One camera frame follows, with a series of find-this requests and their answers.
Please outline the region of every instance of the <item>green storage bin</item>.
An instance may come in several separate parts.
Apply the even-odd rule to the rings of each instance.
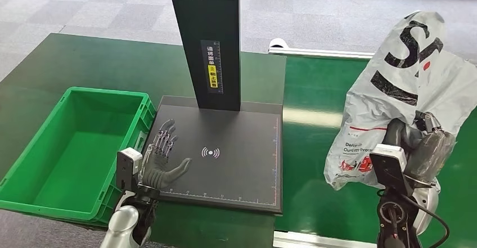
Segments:
[[[145,93],[69,88],[0,182],[0,208],[107,226],[116,152],[141,151],[154,116]]]

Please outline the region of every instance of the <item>yellow warning label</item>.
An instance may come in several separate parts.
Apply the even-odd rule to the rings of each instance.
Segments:
[[[208,65],[209,68],[209,81],[211,88],[218,88],[219,85],[217,84],[217,70],[215,65]]]

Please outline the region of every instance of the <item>white plastic bag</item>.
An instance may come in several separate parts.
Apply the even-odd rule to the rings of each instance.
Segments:
[[[431,112],[457,136],[477,105],[477,68],[443,49],[444,20],[415,12],[392,29],[346,94],[341,130],[326,157],[325,178],[335,190],[347,182],[378,186],[370,151],[388,123],[409,127],[416,110]]]

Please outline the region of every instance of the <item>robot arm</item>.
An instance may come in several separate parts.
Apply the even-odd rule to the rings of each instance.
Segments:
[[[416,125],[424,138],[414,148],[403,140],[405,124],[394,119],[383,144],[370,153],[377,180],[385,186],[378,192],[378,248],[421,248],[417,236],[432,218],[444,225],[445,235],[431,247],[449,236],[446,223],[434,214],[438,193],[433,179],[451,154],[455,137],[443,131],[431,113],[418,112]]]
[[[174,120],[166,121],[143,156],[133,148],[119,151],[116,163],[116,185],[123,192],[134,192],[112,215],[101,248],[138,248],[151,234],[160,190],[188,171],[190,158],[166,171],[169,153],[177,141]]]

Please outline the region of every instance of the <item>gray carpet floor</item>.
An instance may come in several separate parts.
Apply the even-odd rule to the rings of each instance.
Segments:
[[[416,11],[438,11],[445,49],[477,60],[477,0],[241,0],[241,47],[271,39],[311,49],[374,52]],[[49,33],[181,44],[170,0],[0,0],[0,80]],[[102,232],[0,211],[0,248],[98,247]]]

